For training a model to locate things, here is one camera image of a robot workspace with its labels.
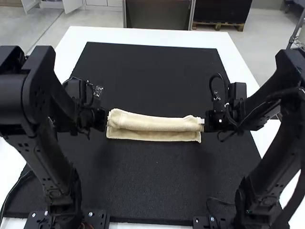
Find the floor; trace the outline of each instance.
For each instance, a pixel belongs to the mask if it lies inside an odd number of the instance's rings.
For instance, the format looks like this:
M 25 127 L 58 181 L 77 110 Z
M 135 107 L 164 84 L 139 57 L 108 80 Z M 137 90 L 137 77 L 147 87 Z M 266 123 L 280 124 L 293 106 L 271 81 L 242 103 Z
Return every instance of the floor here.
M 288 43 L 298 18 L 279 10 L 251 9 L 244 32 L 222 27 L 229 32 L 257 82 L 262 85 L 275 71 L 275 55 Z M 56 47 L 71 25 L 122 27 L 122 13 L 101 10 L 76 10 L 65 14 L 59 9 L 30 10 L 0 7 L 0 45 L 19 45 L 30 53 L 36 45 Z M 214 31 L 202 26 L 198 31 Z

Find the folded towel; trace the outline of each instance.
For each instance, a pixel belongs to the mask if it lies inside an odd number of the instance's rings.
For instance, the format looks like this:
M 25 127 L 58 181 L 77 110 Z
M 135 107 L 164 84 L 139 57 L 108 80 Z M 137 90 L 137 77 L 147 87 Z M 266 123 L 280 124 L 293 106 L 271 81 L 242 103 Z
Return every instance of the folded towel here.
M 109 112 L 107 138 L 142 141 L 201 142 L 201 118 L 164 118 L 130 113 L 120 109 Z

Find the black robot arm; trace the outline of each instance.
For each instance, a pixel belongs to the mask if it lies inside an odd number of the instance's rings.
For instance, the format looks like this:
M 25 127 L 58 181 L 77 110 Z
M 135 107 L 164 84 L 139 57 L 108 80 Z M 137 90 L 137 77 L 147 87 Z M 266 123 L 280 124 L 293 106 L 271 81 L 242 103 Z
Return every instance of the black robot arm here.
M 25 158 L 43 186 L 50 216 L 63 229 L 81 224 L 81 182 L 64 156 L 57 132 L 104 131 L 102 88 L 76 78 L 62 85 L 55 51 L 37 46 L 26 58 L 17 46 L 0 46 L 0 135 Z
M 244 130 L 258 130 L 275 114 L 282 115 L 265 156 L 236 192 L 237 229 L 287 228 L 305 194 L 305 58 L 300 50 L 281 50 L 276 63 L 274 75 L 249 98 L 244 83 L 224 82 L 227 98 L 213 97 L 213 110 L 206 112 L 204 131 L 219 132 L 225 136 L 221 141 Z M 279 211 L 280 195 L 299 170 L 295 192 Z

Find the cabinet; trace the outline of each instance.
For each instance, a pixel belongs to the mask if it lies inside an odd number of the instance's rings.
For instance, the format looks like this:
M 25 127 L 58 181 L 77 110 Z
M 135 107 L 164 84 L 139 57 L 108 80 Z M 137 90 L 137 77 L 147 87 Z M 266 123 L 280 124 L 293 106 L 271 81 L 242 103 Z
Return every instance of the cabinet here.
M 30 9 L 38 4 L 45 5 L 42 8 L 64 8 L 65 13 L 70 13 L 73 10 L 83 6 L 82 0 L 62 0 L 62 1 L 41 1 L 41 0 L 21 0 L 24 11 L 27 13 Z
M 42 1 L 42 0 L 21 0 L 25 12 L 28 12 L 36 5 L 40 8 L 64 9 L 65 13 L 70 13 L 76 9 L 81 10 L 109 10 L 122 12 L 122 0 L 62 0 L 62 1 Z

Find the metal leg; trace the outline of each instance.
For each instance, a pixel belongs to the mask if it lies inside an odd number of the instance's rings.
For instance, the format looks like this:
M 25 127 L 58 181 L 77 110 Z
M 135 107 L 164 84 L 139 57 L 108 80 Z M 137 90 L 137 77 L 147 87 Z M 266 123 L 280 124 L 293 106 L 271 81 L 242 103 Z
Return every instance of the metal leg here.
M 196 0 L 192 0 L 191 9 L 190 9 L 189 30 L 192 30 L 193 27 L 195 5 L 196 5 Z
M 291 37 L 290 37 L 290 39 L 289 39 L 289 43 L 288 43 L 286 49 L 290 49 L 290 48 L 291 48 L 291 45 L 295 42 L 295 38 L 296 38 L 297 32 L 298 32 L 299 29 L 302 27 L 304 18 L 305 18 L 305 8 L 304 8 L 304 10 L 303 10 L 303 12 L 302 12 L 302 15 L 301 15 L 301 17 L 300 17 L 299 22 L 297 23 L 297 25 L 296 25 L 296 27 L 295 27 L 294 32 L 292 33 L 292 35 L 291 35 Z
M 127 12 L 126 12 L 126 0 L 122 0 L 123 6 L 123 27 L 127 28 Z

